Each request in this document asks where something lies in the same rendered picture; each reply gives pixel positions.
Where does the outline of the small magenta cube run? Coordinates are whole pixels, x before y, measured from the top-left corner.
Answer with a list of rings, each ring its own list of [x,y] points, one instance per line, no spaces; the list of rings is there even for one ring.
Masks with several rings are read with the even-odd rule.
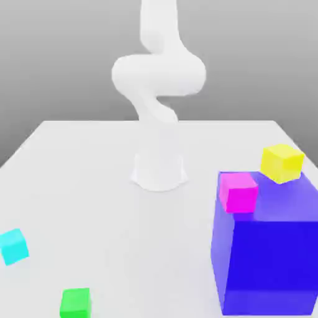
[[[222,172],[218,197],[226,213],[254,213],[258,184],[248,172]]]

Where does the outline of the small yellow cube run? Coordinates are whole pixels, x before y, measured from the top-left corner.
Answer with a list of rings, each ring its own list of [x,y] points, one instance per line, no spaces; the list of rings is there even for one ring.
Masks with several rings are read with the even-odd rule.
[[[301,177],[305,154],[286,144],[276,144],[263,149],[260,172],[283,184]]]

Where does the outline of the small green cube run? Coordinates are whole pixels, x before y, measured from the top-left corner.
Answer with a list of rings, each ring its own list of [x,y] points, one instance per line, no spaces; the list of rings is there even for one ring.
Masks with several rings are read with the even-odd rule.
[[[89,288],[65,289],[60,304],[60,318],[91,318]]]

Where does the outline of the small cyan cube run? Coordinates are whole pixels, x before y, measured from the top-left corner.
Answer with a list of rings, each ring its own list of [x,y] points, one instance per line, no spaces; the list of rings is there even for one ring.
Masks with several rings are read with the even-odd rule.
[[[0,235],[0,252],[6,266],[29,256],[29,249],[20,229],[13,229]]]

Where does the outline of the large blue box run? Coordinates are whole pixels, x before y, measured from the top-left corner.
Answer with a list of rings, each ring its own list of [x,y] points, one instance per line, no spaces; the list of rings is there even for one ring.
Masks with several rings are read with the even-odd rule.
[[[251,214],[216,202],[211,261],[225,316],[304,316],[318,299],[318,189],[306,175],[276,184],[252,173]]]

